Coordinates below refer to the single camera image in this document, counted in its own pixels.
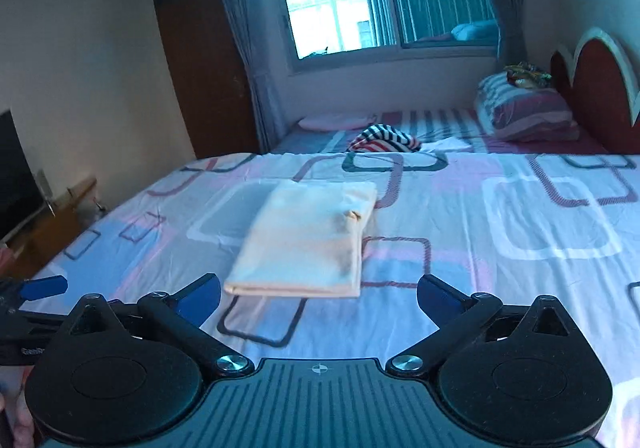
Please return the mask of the person left hand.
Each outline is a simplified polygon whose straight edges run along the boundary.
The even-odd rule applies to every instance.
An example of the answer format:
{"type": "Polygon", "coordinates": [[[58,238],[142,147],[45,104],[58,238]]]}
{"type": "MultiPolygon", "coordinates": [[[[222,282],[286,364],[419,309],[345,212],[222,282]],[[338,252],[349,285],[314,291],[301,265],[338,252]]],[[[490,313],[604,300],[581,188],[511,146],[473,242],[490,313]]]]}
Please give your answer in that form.
{"type": "Polygon", "coordinates": [[[35,447],[35,423],[26,404],[25,385],[32,367],[1,368],[1,410],[8,412],[13,447],[35,447]]]}

